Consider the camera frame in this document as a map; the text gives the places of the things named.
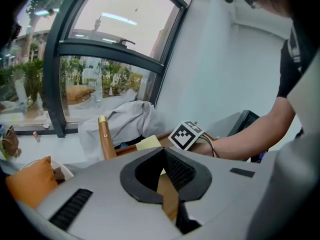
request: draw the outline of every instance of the yellow sticky note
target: yellow sticky note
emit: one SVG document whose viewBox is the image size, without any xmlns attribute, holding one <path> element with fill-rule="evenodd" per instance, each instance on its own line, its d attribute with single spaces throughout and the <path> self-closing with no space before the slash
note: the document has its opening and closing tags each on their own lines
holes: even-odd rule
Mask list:
<svg viewBox="0 0 320 240">
<path fill-rule="evenodd" d="M 135 146 L 138 151 L 156 148 L 156 147 L 162 147 L 155 135 L 152 135 L 148 138 L 141 140 L 139 143 L 135 144 Z"/>
</svg>

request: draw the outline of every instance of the windowsill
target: windowsill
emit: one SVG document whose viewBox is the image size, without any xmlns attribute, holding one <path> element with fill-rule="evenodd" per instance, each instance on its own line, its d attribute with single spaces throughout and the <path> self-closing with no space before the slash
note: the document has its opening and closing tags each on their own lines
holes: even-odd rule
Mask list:
<svg viewBox="0 0 320 240">
<path fill-rule="evenodd" d="M 33 136 L 18 136 L 21 155 L 1 160 L 2 170 L 12 174 L 24 165 L 47 156 L 51 156 L 55 162 L 71 166 L 73 172 L 94 163 L 87 160 L 78 133 L 67 134 L 65 138 L 58 138 L 56 135 L 42 135 L 39 138 L 40 142 L 37 142 Z"/>
</svg>

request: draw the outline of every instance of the window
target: window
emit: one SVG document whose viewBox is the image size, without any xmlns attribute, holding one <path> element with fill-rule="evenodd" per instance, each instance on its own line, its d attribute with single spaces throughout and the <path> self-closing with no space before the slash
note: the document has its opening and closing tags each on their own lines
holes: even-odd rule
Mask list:
<svg viewBox="0 0 320 240">
<path fill-rule="evenodd" d="M 44 53 L 48 33 L 63 1 L 29 0 L 17 16 L 22 30 L 0 54 L 3 125 L 43 125 L 49 120 L 43 86 Z"/>
<path fill-rule="evenodd" d="M 0 55 L 0 124 L 64 137 L 115 104 L 154 104 L 190 1 L 29 0 Z"/>
<path fill-rule="evenodd" d="M 60 75 L 65 119 L 77 123 L 126 102 L 148 101 L 156 74 L 103 58 L 63 56 Z"/>
<path fill-rule="evenodd" d="M 87 0 L 69 37 L 128 40 L 122 42 L 128 49 L 159 60 L 178 12 L 170 0 Z"/>
</svg>

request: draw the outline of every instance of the dark window frame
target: dark window frame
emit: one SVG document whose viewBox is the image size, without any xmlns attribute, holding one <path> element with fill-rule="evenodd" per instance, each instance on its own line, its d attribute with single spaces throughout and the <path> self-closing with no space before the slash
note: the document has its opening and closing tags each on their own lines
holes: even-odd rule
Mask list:
<svg viewBox="0 0 320 240">
<path fill-rule="evenodd" d="M 69 33 L 79 15 L 78 12 L 86 5 L 86 1 L 64 0 L 47 36 L 43 56 L 43 85 L 44 98 L 52 126 L 48 129 L 44 129 L 41 125 L 15 126 L 17 135 L 32 135 L 34 131 L 37 131 L 39 135 L 56 134 L 59 138 L 64 138 L 66 134 L 78 132 L 78 124 L 67 123 L 64 115 L 60 90 L 61 56 L 88 56 L 109 59 L 154 72 L 156 76 L 149 101 L 154 105 L 157 103 L 162 82 L 189 5 L 184 0 L 170 0 L 177 6 L 178 14 L 158 61 L 119 45 L 87 39 L 69 38 Z"/>
</svg>

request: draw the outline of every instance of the black vent grille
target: black vent grille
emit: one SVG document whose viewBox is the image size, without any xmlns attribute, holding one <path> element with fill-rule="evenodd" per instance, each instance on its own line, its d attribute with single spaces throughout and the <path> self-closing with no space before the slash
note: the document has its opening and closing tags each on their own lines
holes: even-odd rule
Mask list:
<svg viewBox="0 0 320 240">
<path fill-rule="evenodd" d="M 166 150 L 164 152 L 166 154 L 164 162 L 165 172 L 167 173 L 174 188 L 179 191 L 194 179 L 196 170 Z"/>
<path fill-rule="evenodd" d="M 79 188 L 49 221 L 66 231 L 92 194 L 90 190 Z"/>
</svg>

